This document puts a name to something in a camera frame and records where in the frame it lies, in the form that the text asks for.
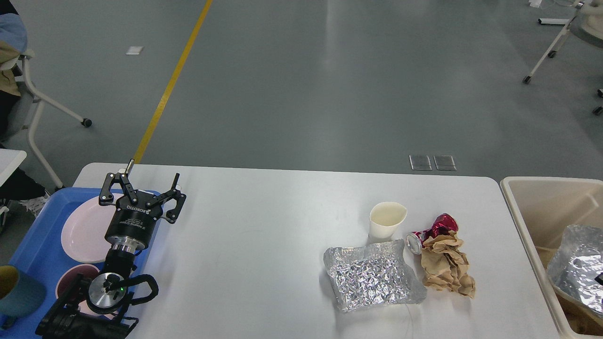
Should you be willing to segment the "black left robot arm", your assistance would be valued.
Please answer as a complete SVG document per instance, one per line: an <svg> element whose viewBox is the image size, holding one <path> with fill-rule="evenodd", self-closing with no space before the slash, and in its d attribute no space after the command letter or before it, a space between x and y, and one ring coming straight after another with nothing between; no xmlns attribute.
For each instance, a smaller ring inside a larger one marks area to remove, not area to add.
<svg viewBox="0 0 603 339"><path fill-rule="evenodd" d="M160 219L175 223L187 196L179 189L179 173L162 194L135 189L129 180L133 164L109 172L98 196L99 206L115 208L104 235L110 249L103 268L94 278L73 278L37 325L43 339L124 339L139 322L126 315L129 307L159 294L152 275L134 275L134 262L151 245Z"/></svg>

